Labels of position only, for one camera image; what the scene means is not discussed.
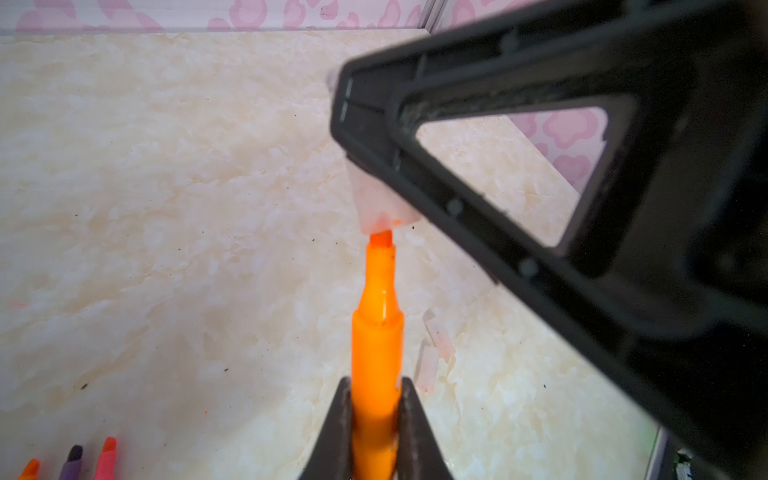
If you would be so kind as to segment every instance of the marble surface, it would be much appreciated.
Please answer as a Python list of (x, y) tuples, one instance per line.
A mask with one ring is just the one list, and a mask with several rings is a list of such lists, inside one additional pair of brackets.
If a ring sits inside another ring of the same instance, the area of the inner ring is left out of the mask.
[[(366, 238), (323, 77), (419, 31), (0, 38), (0, 475), (118, 438), (118, 478), (295, 478)], [(545, 243), (578, 195), (508, 121), (427, 148)], [(655, 424), (426, 222), (398, 230), (412, 375), (456, 478), (642, 477)]]

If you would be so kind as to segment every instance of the pink floral wall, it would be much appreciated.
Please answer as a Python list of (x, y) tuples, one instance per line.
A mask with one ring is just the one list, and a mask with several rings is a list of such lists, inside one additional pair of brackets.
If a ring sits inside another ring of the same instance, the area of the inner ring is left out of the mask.
[[(447, 0), (438, 31), (530, 5), (538, 0)], [(508, 115), (578, 193), (605, 148), (607, 115), (601, 108), (579, 108)]]
[(0, 33), (413, 28), (426, 0), (0, 0)]

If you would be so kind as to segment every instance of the orange marker tip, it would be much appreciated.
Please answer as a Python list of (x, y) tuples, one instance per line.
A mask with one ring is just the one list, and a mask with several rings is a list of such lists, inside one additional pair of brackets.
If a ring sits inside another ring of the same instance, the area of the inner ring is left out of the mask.
[(371, 245), (390, 247), (392, 245), (392, 231), (384, 230), (381, 233), (374, 233), (371, 235)]
[(38, 470), (40, 469), (40, 461), (36, 458), (33, 458), (29, 461), (27, 466), (24, 468), (24, 471), (22, 475), (37, 475)]
[(112, 437), (107, 437), (106, 440), (104, 440), (104, 447), (101, 449), (101, 452), (111, 452), (112, 450), (118, 449), (118, 441), (115, 440)]

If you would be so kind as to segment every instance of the purple marker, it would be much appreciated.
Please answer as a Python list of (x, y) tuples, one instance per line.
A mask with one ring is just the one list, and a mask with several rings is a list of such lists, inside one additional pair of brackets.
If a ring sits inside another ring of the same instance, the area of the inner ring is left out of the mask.
[(78, 480), (82, 464), (83, 448), (80, 445), (75, 445), (69, 451), (67, 462), (61, 467), (61, 473), (58, 476), (58, 480)]

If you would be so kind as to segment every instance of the orange marker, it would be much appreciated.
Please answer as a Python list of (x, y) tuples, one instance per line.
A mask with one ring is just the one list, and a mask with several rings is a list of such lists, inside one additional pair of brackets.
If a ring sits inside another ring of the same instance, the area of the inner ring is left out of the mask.
[(118, 456), (118, 441), (107, 437), (96, 464), (94, 480), (114, 480), (114, 460)]
[(38, 470), (40, 469), (40, 462), (36, 458), (29, 461), (24, 468), (22, 474), (18, 477), (18, 480), (38, 480)]
[(403, 314), (392, 231), (371, 235), (366, 287), (352, 315), (352, 454), (356, 480), (390, 480), (397, 456)]

